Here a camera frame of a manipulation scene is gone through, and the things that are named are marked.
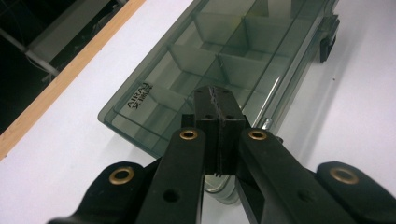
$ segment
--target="screw hole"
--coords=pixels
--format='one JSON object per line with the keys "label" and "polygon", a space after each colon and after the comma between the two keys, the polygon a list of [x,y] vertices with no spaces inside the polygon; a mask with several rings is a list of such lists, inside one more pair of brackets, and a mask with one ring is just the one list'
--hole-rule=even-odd
{"label": "screw hole", "polygon": [[192,140],[198,136],[195,130],[185,130],[180,133],[180,137],[184,140]]}
{"label": "screw hole", "polygon": [[180,195],[174,189],[168,189],[163,194],[163,198],[169,203],[175,203],[180,199]]}
{"label": "screw hole", "polygon": [[120,167],[111,173],[108,180],[113,185],[123,185],[134,178],[134,170],[130,166]]}
{"label": "screw hole", "polygon": [[330,175],[337,181],[348,185],[354,185],[359,182],[359,178],[355,173],[343,167],[333,167],[330,170]]}
{"label": "screw hole", "polygon": [[267,138],[267,134],[262,131],[251,131],[248,133],[248,135],[254,140],[264,140]]}
{"label": "screw hole", "polygon": [[312,203],[317,200],[317,197],[314,192],[308,190],[308,189],[300,189],[297,192],[297,195],[300,200],[306,202],[306,203]]}

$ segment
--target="brass screw hole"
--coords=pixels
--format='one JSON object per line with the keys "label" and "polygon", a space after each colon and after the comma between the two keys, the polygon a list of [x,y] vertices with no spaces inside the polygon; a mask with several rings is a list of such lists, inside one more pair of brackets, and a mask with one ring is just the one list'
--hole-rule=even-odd
{"label": "brass screw hole", "polygon": [[192,140],[198,137],[198,132],[195,130],[185,130],[180,133],[180,137],[184,140]]}
{"label": "brass screw hole", "polygon": [[134,178],[134,170],[130,166],[120,167],[111,173],[108,180],[113,185],[123,185]]}
{"label": "brass screw hole", "polygon": [[267,138],[267,134],[263,131],[251,131],[248,133],[248,136],[254,140],[264,140]]}
{"label": "brass screw hole", "polygon": [[332,178],[348,185],[354,185],[359,182],[359,178],[352,171],[343,167],[333,167],[330,170]]}

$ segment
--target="transparent plastic box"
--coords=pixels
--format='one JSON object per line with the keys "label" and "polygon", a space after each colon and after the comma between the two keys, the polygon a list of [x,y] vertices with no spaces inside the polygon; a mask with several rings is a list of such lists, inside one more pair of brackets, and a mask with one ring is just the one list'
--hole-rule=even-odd
{"label": "transparent plastic box", "polygon": [[320,42],[334,39],[334,0],[193,1],[99,114],[155,158],[165,152],[192,92],[233,92],[254,127],[276,129]]}

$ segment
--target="plastic storage case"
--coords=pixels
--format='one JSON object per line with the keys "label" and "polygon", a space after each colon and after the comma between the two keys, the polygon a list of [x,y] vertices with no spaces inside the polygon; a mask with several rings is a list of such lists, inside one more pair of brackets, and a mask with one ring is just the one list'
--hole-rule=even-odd
{"label": "plastic storage case", "polygon": [[158,158],[181,115],[193,113],[193,90],[216,85],[233,92],[252,126],[272,121],[275,131],[320,42],[334,39],[335,3],[193,1],[99,120]]}

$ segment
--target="black plastic part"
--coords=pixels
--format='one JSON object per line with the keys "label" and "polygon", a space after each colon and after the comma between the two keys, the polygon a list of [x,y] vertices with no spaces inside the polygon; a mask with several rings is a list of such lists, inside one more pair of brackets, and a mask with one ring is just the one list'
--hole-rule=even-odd
{"label": "black plastic part", "polygon": [[332,46],[335,44],[335,39],[331,42],[329,38],[324,38],[320,41],[320,62],[324,63],[329,58]]}
{"label": "black plastic part", "polygon": [[181,115],[181,128],[188,128],[195,126],[195,116],[193,114]]}
{"label": "black plastic part", "polygon": [[242,131],[239,153],[265,198],[260,223],[356,223],[271,133]]}
{"label": "black plastic part", "polygon": [[276,139],[277,139],[277,141],[279,141],[281,144],[283,144],[283,138],[277,136]]}
{"label": "black plastic part", "polygon": [[332,29],[330,30],[329,34],[326,38],[320,41],[320,62],[324,63],[329,58],[330,52],[332,51],[332,47],[335,44],[335,40],[337,39],[337,30],[340,24],[339,20],[336,20]]}
{"label": "black plastic part", "polygon": [[245,181],[236,178],[235,187],[238,190],[239,199],[244,206],[250,224],[260,224],[264,209],[264,197],[257,186],[251,186]]}
{"label": "black plastic part", "polygon": [[[133,178],[125,184],[112,184],[111,174],[122,167],[131,167]],[[72,216],[53,219],[49,224],[133,223],[144,199],[144,180],[145,171],[139,164],[127,161],[112,164],[93,181]]]}
{"label": "black plastic part", "polygon": [[155,173],[157,172],[158,166],[160,165],[162,158],[157,159],[156,161],[152,162],[148,166],[145,167],[145,182],[142,188],[144,188],[144,192],[147,193],[149,190],[149,186],[151,185],[151,181],[154,178]]}
{"label": "black plastic part", "polygon": [[206,86],[194,92],[195,127],[206,134],[205,173],[234,175],[246,119],[231,91]]}
{"label": "black plastic part", "polygon": [[193,128],[176,131],[151,182],[136,223],[200,223],[204,155],[205,134],[202,131]]}
{"label": "black plastic part", "polygon": [[359,223],[396,223],[395,198],[359,169],[326,162],[317,180]]}

